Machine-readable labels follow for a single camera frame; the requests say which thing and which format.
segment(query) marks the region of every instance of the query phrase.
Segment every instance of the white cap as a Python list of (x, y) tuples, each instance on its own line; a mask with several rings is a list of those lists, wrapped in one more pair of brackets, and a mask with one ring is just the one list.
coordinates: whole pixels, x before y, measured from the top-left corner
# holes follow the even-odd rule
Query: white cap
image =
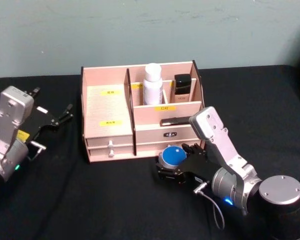
[(161, 66), (157, 63), (149, 63), (145, 66), (145, 80), (149, 82), (159, 81), (161, 78)]

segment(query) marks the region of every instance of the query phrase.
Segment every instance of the black cap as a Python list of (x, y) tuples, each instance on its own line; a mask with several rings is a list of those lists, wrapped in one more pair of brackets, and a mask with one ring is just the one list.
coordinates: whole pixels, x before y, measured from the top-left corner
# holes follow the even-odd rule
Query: black cap
[(191, 91), (191, 75), (190, 74), (177, 74), (174, 75), (175, 79), (175, 93), (180, 94), (190, 94)]

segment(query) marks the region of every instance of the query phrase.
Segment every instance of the white bottle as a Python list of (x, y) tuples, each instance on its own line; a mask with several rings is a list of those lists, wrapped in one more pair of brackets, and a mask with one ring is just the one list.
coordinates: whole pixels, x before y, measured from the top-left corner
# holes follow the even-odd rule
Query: white bottle
[(162, 104), (161, 66), (157, 63), (149, 63), (145, 66), (145, 78), (143, 80), (143, 105)]

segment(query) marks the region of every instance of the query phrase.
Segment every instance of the cable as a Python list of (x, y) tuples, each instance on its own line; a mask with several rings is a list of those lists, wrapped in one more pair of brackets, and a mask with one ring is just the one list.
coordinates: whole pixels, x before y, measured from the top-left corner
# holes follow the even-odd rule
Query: cable
[[(208, 184), (206, 182), (203, 182), (202, 184), (200, 184), (193, 192), (195, 194), (200, 194), (201, 196), (205, 197), (206, 199), (210, 200), (213, 203), (213, 217), (214, 217), (214, 221), (215, 221), (215, 225), (217, 226), (218, 229), (220, 230), (224, 230), (225, 229), (225, 218), (224, 215), (221, 212), (220, 207), (217, 205), (217, 203), (209, 196), (207, 196), (204, 192), (203, 189), (206, 188), (206, 186), (208, 186)], [(222, 220), (222, 227), (219, 226), (219, 223), (217, 221), (217, 216), (216, 216), (216, 209), (218, 210), (221, 220)]]

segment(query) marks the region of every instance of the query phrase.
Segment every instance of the blue object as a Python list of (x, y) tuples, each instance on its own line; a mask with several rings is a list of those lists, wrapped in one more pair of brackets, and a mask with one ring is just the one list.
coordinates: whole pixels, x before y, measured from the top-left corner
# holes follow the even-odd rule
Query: blue object
[(226, 197), (226, 198), (224, 199), (224, 201), (225, 201), (226, 203), (230, 204), (231, 206), (234, 205), (234, 203), (231, 201), (231, 199), (230, 199), (229, 197)]
[(179, 146), (168, 146), (162, 152), (162, 160), (172, 166), (178, 166), (186, 158), (185, 150)]

